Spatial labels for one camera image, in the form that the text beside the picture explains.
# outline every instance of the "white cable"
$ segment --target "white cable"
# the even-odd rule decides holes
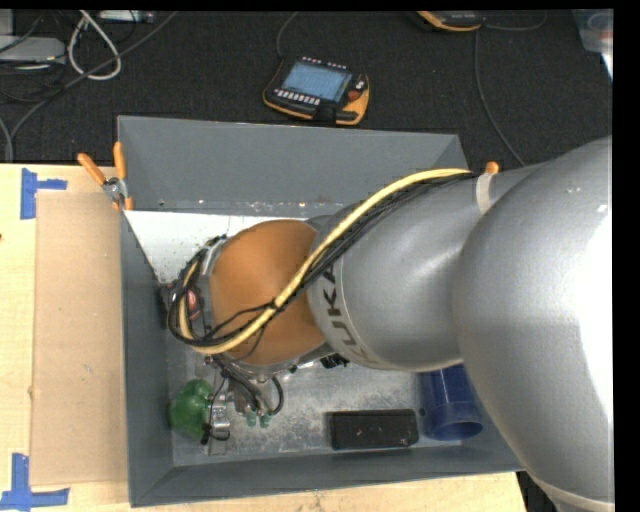
[[[120,59],[120,57],[118,56],[119,55],[118,49],[113,44],[111,39],[109,39],[109,36],[105,33],[105,31],[102,30],[102,27],[91,17],[91,15],[87,11],[84,11],[82,9],[79,9],[79,10],[82,13],[82,18],[78,22],[78,26],[74,29],[73,34],[71,35],[71,40],[69,41],[69,45],[67,46],[69,62],[71,63],[71,66],[73,66],[73,69],[75,69],[79,74],[81,75],[84,74],[84,70],[76,63],[76,60],[73,56],[73,50],[76,46],[76,43],[78,42],[78,36],[80,35],[80,31],[86,30],[89,27],[89,25],[92,25],[93,28],[96,30],[96,32],[98,32],[98,34],[100,34],[102,39],[104,39],[105,43],[107,43],[107,45],[109,46],[113,54],[118,58],[115,61],[116,62],[115,69],[108,75],[88,75],[87,78],[90,78],[91,80],[111,80],[112,78],[117,76],[120,73],[120,70],[122,69],[122,59]]]

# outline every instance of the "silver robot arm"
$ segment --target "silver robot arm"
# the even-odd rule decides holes
[[[615,508],[611,143],[436,187],[308,291],[327,344],[357,364],[464,362],[562,512]]]

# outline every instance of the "gray bin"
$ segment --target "gray bin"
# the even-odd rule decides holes
[[[467,168],[449,134],[121,116],[118,139],[135,208],[148,212],[312,217],[417,170]],[[484,429],[465,441],[332,451],[325,411],[421,407],[416,375],[353,366],[297,372],[268,429],[237,424],[228,450],[203,454],[169,428],[168,403],[195,355],[163,328],[156,274],[125,216],[121,253],[132,506],[520,469],[481,403]]]

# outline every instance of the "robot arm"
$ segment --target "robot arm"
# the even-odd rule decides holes
[[[541,165],[436,178],[222,244],[182,288],[200,272],[223,328],[196,335],[183,300],[177,334],[258,381],[331,354],[409,372],[463,362],[560,510],[613,510],[611,138]],[[239,283],[248,294],[230,302]]]

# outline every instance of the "blue cylinder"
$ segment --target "blue cylinder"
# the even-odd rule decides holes
[[[480,410],[462,364],[421,373],[419,379],[426,436],[460,441],[482,431]]]

